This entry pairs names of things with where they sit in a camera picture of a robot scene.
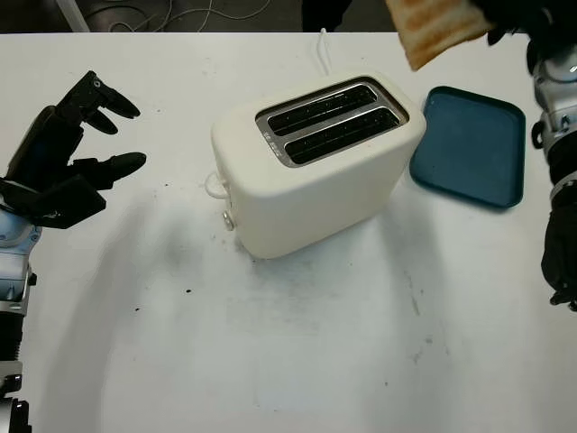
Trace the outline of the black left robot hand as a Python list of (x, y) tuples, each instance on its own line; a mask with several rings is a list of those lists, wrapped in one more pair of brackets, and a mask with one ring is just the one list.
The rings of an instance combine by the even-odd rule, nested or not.
[(128, 119), (140, 115), (130, 100), (90, 70), (57, 105), (46, 106), (38, 114), (9, 162), (5, 178), (42, 192), (80, 176), (94, 189), (106, 190), (136, 172), (146, 162), (142, 152), (115, 155), (106, 161), (70, 159), (84, 135), (83, 124), (104, 134), (118, 132), (102, 107)]

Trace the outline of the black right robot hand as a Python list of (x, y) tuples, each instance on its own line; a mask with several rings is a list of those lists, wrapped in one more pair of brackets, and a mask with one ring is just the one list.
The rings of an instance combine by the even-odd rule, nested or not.
[(546, 51), (554, 24), (555, 1), (473, 0), (493, 26), (488, 32), (489, 46), (497, 44), (506, 33), (524, 32), (533, 45)]

